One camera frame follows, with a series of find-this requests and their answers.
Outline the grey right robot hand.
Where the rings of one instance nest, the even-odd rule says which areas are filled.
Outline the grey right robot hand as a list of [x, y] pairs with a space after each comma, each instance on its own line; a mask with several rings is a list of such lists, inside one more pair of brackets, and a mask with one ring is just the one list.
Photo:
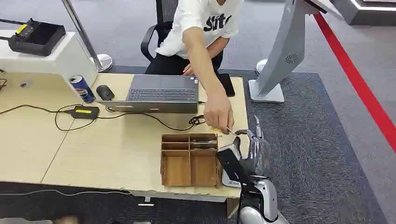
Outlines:
[[[256, 115], [254, 118], [256, 127], [255, 133], [249, 129], [238, 130], [234, 133], [235, 139], [233, 144], [236, 148], [236, 152], [234, 154], [241, 164], [243, 171], [249, 177], [255, 179], [269, 179], [271, 147], [268, 141], [264, 138], [259, 118]], [[247, 135], [249, 138], [248, 154], [245, 158], [242, 157], [242, 153], [240, 151], [240, 135]]]

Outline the person's right hand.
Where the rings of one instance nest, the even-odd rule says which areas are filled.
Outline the person's right hand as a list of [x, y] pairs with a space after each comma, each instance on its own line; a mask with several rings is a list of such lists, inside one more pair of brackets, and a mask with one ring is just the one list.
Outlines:
[[234, 125], [231, 103], [224, 91], [206, 92], [207, 101], [204, 108], [206, 124], [229, 134]]

